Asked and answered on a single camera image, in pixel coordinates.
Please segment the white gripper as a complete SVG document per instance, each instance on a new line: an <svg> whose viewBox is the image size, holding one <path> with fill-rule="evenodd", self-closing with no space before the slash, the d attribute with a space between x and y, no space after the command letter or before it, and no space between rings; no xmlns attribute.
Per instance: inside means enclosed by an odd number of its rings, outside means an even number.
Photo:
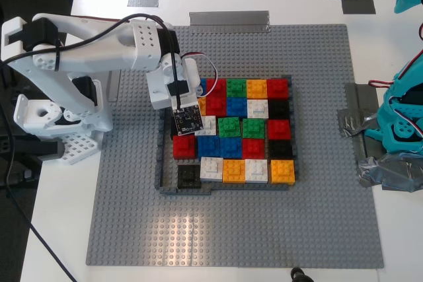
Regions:
<svg viewBox="0 0 423 282"><path fill-rule="evenodd" d="M175 56L180 107L198 105L198 98L204 95L200 85L198 66L194 59ZM171 65L171 56L164 55L158 68L147 74L150 100L155 110L171 107L176 110L176 89Z"/></svg>

